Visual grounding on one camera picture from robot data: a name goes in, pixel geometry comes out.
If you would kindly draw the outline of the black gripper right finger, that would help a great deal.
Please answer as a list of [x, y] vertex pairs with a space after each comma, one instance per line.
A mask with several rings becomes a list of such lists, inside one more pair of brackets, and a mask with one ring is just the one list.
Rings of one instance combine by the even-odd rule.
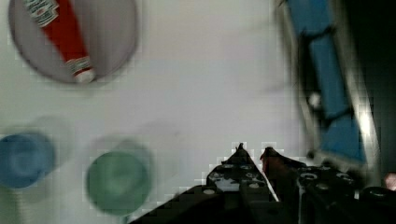
[[261, 155], [262, 169], [297, 224], [355, 224], [355, 180], [330, 165], [309, 166], [272, 147]]

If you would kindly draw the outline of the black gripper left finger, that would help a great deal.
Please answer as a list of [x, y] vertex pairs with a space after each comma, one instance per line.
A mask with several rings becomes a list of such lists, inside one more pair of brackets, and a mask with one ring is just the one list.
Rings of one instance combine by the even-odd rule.
[[199, 203], [196, 224], [279, 224], [279, 203], [240, 143], [206, 177], [208, 199]]

